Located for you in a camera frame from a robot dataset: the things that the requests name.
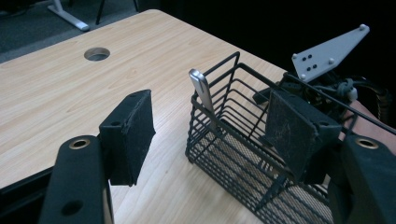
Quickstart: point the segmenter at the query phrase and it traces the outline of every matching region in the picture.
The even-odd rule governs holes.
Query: chair leg
[[[134,0],[134,8],[136,9],[136,12],[139,12],[139,5],[137,4],[137,0]]]
[[[96,25],[99,24],[100,17],[102,16],[103,6],[105,5],[105,0],[102,0],[99,6],[98,15],[96,17]]]

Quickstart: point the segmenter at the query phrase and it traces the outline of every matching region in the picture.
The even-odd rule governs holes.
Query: black wire basket
[[[285,162],[265,143],[268,96],[253,97],[277,85],[231,55],[204,73],[215,112],[206,110],[197,92],[186,156],[265,223],[332,223],[325,185],[294,181]],[[217,73],[233,61],[231,68]]]

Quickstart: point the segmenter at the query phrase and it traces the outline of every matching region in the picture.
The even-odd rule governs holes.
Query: dark background
[[[390,1],[162,0],[161,10],[293,72],[293,53],[314,47],[361,24],[369,34],[334,69],[366,77],[396,95],[396,10]],[[376,115],[375,96],[359,100]],[[396,127],[395,104],[389,125]]]

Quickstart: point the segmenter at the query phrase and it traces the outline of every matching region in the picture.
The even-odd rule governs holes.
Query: screw
[[[362,24],[362,25],[359,26],[359,30],[362,31],[362,30],[364,30],[364,29],[366,29],[366,25]]]

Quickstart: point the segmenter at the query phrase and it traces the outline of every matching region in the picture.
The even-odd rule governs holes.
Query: wood grain
[[[95,47],[110,56],[86,60]],[[260,223],[184,154],[188,72],[238,50],[241,62],[281,79],[281,68],[159,10],[0,64],[0,188],[51,167],[64,141],[97,135],[126,95],[150,89],[156,134],[137,185],[111,187],[116,223]]]

